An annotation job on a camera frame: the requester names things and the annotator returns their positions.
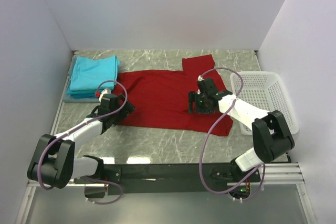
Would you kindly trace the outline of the red t shirt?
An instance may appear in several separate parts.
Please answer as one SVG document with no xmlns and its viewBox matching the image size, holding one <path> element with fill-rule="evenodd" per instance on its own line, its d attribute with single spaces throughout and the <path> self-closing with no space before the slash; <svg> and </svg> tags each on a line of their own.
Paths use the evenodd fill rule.
<svg viewBox="0 0 336 224">
<path fill-rule="evenodd" d="M 208 132 L 220 117 L 210 114 L 189 113 L 188 93 L 196 91 L 197 78 L 213 69 L 212 55 L 182 60 L 182 70 L 142 70 L 120 72 L 113 93 L 128 92 L 128 100 L 135 106 L 134 112 L 120 124 L 123 126 L 153 127 L 161 129 Z"/>
</svg>

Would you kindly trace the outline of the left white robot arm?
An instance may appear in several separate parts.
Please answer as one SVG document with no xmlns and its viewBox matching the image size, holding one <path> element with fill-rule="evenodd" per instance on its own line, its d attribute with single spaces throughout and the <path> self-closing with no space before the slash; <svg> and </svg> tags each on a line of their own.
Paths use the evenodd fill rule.
<svg viewBox="0 0 336 224">
<path fill-rule="evenodd" d="M 105 180 L 103 159 L 90 155 L 75 158 L 75 151 L 135 110 L 123 94 L 104 94 L 81 123 L 57 135 L 44 134 L 39 138 L 27 170 L 28 179 L 44 185 L 46 190 L 62 189 L 75 178 L 87 177 L 93 183 Z"/>
</svg>

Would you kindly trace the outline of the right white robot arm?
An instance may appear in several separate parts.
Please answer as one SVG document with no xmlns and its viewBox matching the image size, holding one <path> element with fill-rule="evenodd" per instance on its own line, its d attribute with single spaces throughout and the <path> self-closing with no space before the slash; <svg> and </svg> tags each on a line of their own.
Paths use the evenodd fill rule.
<svg viewBox="0 0 336 224">
<path fill-rule="evenodd" d="M 214 179 L 243 181 L 253 168 L 271 163 L 293 149 L 295 142 L 284 115 L 257 108 L 228 90 L 219 90 L 212 78 L 197 81 L 198 90 L 188 93 L 189 113 L 228 115 L 252 131 L 253 147 L 234 158 L 224 171 L 212 172 Z"/>
</svg>

